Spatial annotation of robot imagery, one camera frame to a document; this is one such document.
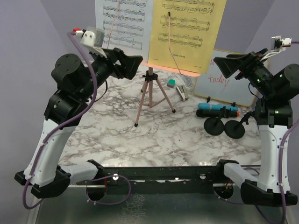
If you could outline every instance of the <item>musical notation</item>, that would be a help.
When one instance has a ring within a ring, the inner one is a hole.
[[[169,26],[169,16],[161,15],[160,24],[162,24],[162,27],[164,27],[165,25]],[[186,18],[171,17],[170,27],[208,31],[210,28],[210,22],[198,21],[196,18],[188,20]]]
[[[104,43],[108,43],[109,34],[104,35]],[[111,34],[110,36],[110,44],[118,45],[122,47],[142,50],[142,42],[134,41],[132,37],[118,37],[116,35]]]
[[[105,0],[111,2],[118,2],[118,0]],[[140,8],[146,7],[146,0],[136,1],[136,0],[119,0],[120,4],[126,4],[128,6],[139,6]]]
[[[111,30],[113,21],[103,21],[103,29],[104,30]],[[126,23],[115,23],[116,29],[112,29],[112,32],[117,32],[117,34],[129,34],[130,36],[143,36],[143,28],[140,26],[129,26]]]
[[[158,40],[168,42],[168,35],[168,33],[159,33]],[[193,48],[200,48],[203,41],[199,36],[190,37],[189,35],[170,34],[170,37],[170,43],[188,45]]]
[[[112,6],[103,6],[103,15],[109,18],[114,18],[116,14],[116,9],[117,8]],[[139,11],[129,9],[118,9],[117,19],[121,21],[144,22],[145,12],[142,9]]]
[[[204,0],[163,0],[162,6],[164,8],[174,9],[177,11],[186,10],[189,13],[199,12],[203,14],[212,14],[215,4],[213,2],[206,2]]]

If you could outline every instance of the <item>handwritten word today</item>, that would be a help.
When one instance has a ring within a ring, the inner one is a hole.
[[[223,75],[221,75],[220,77],[210,76],[209,79],[211,83],[221,83],[224,84],[224,86],[227,86],[227,84],[229,83],[229,80],[223,78]]]

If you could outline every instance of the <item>gray wall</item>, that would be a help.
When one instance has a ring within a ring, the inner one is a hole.
[[[39,0],[2,0],[0,29],[0,222],[24,224],[14,174],[33,156],[56,89],[50,72],[66,49]]]
[[[253,38],[249,51],[259,51],[263,48],[270,48],[272,36],[283,35],[299,40],[298,29],[298,0],[275,0],[267,17],[261,24],[255,37]],[[294,44],[287,48],[285,52],[280,53],[270,59],[269,70],[276,74],[285,66],[291,63],[299,64],[299,44]],[[292,108],[294,114],[294,122],[299,119],[299,96],[292,100]],[[291,190],[294,194],[299,195],[299,127],[290,135],[288,147],[288,174]],[[293,207],[296,220],[299,221],[299,205]]]
[[[243,53],[274,0],[227,0],[215,48]],[[77,53],[64,35],[75,27],[95,26],[94,0],[41,0],[66,48]]]

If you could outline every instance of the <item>marble table top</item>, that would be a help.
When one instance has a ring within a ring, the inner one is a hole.
[[[180,83],[171,72],[154,69],[176,113],[171,112],[166,100],[151,109],[144,106],[139,125],[134,127],[142,95],[142,75],[147,69],[140,66],[132,81],[112,77],[107,80],[108,92],[83,116],[64,148],[60,165],[75,165],[89,159],[106,167],[203,166],[215,165],[219,159],[237,160],[242,165],[260,164],[261,140],[254,119],[244,125],[246,132],[239,140],[224,132],[209,135],[203,128],[205,119],[196,117],[198,103],[206,100],[194,96],[191,88],[190,98],[181,101],[176,90],[167,87],[171,78]],[[98,97],[104,90],[102,85]],[[154,102],[163,98],[155,82],[153,92]],[[239,108],[240,116],[249,111]]]

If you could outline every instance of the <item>screw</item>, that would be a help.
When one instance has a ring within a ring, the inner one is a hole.
[[[204,180],[204,179],[206,178],[206,175],[205,175],[205,174],[201,174],[201,175],[199,175],[199,177],[200,177],[202,180]]]

